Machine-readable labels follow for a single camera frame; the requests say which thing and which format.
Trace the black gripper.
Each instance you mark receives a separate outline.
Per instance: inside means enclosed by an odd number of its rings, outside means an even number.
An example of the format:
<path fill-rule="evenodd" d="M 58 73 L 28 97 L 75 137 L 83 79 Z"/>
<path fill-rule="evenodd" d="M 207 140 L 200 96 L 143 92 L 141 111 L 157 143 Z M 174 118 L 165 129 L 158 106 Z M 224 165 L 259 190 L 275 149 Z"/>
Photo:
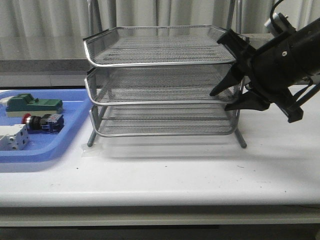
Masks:
<path fill-rule="evenodd" d="M 216 96 L 238 85 L 247 76 L 247 91 L 235 102 L 227 104 L 225 111 L 265 111 L 275 104 L 287 116 L 289 123 L 300 121 L 304 111 L 297 104 L 298 96 L 292 95 L 289 87 L 304 77 L 304 69 L 294 55 L 290 38 L 288 33 L 282 33 L 256 49 L 229 29 L 217 43 L 224 45 L 236 62 L 209 95 Z"/>

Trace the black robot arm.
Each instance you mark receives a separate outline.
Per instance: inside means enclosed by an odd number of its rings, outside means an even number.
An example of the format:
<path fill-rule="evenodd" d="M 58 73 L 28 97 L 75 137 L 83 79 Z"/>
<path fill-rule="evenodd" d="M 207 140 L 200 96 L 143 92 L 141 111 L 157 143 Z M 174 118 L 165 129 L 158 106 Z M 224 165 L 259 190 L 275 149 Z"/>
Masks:
<path fill-rule="evenodd" d="M 250 80 L 247 91 L 234 103 L 227 104 L 226 111 L 265 111 L 271 104 L 276 104 L 289 123 L 303 118 L 301 105 L 319 92 L 320 85 L 314 85 L 310 91 L 303 88 L 296 94 L 292 94 L 289 87 L 299 81 L 307 81 L 311 86 L 314 83 L 312 76 L 320 72 L 319 19 L 299 31 L 281 30 L 278 36 L 258 49 L 232 29 L 227 30 L 217 43 L 224 45 L 236 62 L 210 95 L 216 96 L 237 85 L 244 76 Z"/>

